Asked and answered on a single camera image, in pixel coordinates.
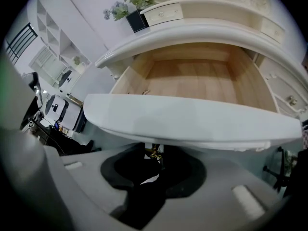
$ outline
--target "open drawer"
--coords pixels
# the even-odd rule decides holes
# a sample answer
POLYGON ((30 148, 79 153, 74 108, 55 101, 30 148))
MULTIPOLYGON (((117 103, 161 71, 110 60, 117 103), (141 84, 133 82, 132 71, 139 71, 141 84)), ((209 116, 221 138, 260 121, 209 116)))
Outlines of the open drawer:
POLYGON ((239 47, 191 43, 140 54, 111 94, 197 98, 277 112, 272 93, 239 47))
POLYGON ((140 54, 111 94, 87 96, 84 112, 124 138, 194 148, 262 150, 302 134, 246 53, 215 43, 140 54))

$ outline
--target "floor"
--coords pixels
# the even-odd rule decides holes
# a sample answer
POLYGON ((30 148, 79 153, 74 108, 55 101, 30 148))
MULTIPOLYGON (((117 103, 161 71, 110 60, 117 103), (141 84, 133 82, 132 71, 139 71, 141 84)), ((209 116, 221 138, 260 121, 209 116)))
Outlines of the floor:
MULTIPOLYGON (((94 147, 100 147, 102 150, 112 150, 137 142, 111 135, 99 129, 90 122, 86 123, 84 130, 80 134, 74 133, 73 139, 80 144, 87 144, 90 140, 94 140, 94 147)), ((275 178, 270 174, 263 172, 262 169, 264 165, 267 165, 272 171, 279 173, 281 165, 281 153, 277 152, 277 148, 277 146, 274 146, 261 152, 234 152, 205 149, 204 153, 209 157, 229 159, 246 168, 248 171, 252 172, 258 178, 267 182, 269 185, 273 186, 276 182, 275 178)), ((283 144, 282 148, 297 154, 303 148, 302 140, 300 139, 291 143, 283 144)))

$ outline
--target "drawer knob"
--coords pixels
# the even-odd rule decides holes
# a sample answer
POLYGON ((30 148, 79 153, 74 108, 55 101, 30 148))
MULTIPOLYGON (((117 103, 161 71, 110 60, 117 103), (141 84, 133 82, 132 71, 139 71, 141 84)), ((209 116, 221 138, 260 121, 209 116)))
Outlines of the drawer knob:
POLYGON ((289 104, 290 104, 291 106, 294 106, 294 105, 297 104, 297 100, 296 100, 295 97, 292 96, 292 95, 289 97, 289 104))

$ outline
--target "black railing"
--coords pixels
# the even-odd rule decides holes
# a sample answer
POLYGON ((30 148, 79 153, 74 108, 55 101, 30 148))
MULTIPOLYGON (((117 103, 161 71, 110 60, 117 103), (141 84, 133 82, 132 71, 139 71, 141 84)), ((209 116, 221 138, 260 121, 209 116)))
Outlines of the black railing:
POLYGON ((11 62, 15 64, 21 54, 25 51, 25 49, 31 44, 33 40, 38 35, 35 33, 33 28, 31 27, 31 24, 28 23, 25 25, 23 29, 14 37, 14 39, 11 41, 11 43, 8 43, 8 46, 6 48, 6 53, 8 54, 11 62))

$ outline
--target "shelf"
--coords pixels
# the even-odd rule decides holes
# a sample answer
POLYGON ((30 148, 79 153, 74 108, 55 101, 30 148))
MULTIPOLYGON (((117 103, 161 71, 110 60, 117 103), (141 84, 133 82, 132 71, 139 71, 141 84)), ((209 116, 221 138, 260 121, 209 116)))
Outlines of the shelf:
POLYGON ((39 31, 39 33, 40 33, 42 39, 44 40, 44 43, 47 44, 46 43, 47 42, 47 33, 46 33, 46 31, 39 31))
POLYGON ((46 26, 44 25, 44 23, 42 22, 42 20, 40 19, 40 17, 38 16, 38 30, 39 31, 46 31, 46 26))
POLYGON ((64 31, 60 31, 60 54, 72 44, 72 41, 68 38, 68 36, 64 33, 64 31))
POLYGON ((59 39, 59 27, 54 22, 54 20, 50 17, 50 15, 47 13, 46 15, 46 26, 48 30, 51 32, 51 34, 56 38, 59 39))
POLYGON ((60 56, 60 61, 61 61, 66 67, 69 67, 69 64, 67 63, 66 60, 63 59, 62 56, 60 56))
POLYGON ((46 10, 39 0, 37 2, 37 13, 38 14, 46 14, 46 10))
POLYGON ((60 57, 62 58, 62 60, 67 62, 69 66, 71 66, 74 70, 82 74, 85 71, 85 69, 88 67, 89 63, 86 63, 87 64, 86 66, 83 66, 81 64, 76 65, 73 61, 73 58, 76 56, 79 56, 80 58, 84 57, 84 56, 81 56, 81 54, 70 45, 62 52, 60 57))
POLYGON ((51 32, 47 29, 47 38, 48 44, 52 49, 59 54, 59 41, 51 34, 51 32))
POLYGON ((47 29, 51 32, 51 34, 57 39, 59 37, 59 27, 56 24, 52 24, 47 26, 47 29))
POLYGON ((41 34, 40 40, 47 46, 47 43, 42 35, 42 32, 40 32, 40 34, 41 34))
POLYGON ((42 21, 42 23, 46 24, 46 15, 38 13, 38 18, 42 21))
POLYGON ((52 49, 52 47, 49 46, 48 49, 53 53, 53 55, 54 55, 56 58, 58 58, 57 53, 54 51, 54 49, 52 49))

